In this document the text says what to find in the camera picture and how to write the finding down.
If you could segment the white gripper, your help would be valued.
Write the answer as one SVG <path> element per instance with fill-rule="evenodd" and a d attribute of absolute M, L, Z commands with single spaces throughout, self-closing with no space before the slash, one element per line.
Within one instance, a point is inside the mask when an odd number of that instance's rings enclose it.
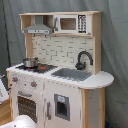
<path fill-rule="evenodd" d="M 7 90 L 5 89 L 5 86 L 2 82 L 2 80 L 0 79 L 0 103 L 3 103 L 8 98 L 9 98 L 9 94 L 8 94 Z"/>

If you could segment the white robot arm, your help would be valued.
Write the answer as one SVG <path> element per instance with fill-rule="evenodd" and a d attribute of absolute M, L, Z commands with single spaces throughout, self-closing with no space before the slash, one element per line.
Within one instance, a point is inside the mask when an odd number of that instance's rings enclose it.
<path fill-rule="evenodd" d="M 2 80 L 0 79 L 0 105 L 6 102 L 9 99 L 9 94 L 6 91 Z M 35 122 L 27 115 L 17 116 L 10 123 L 6 123 L 0 128 L 36 128 Z"/>

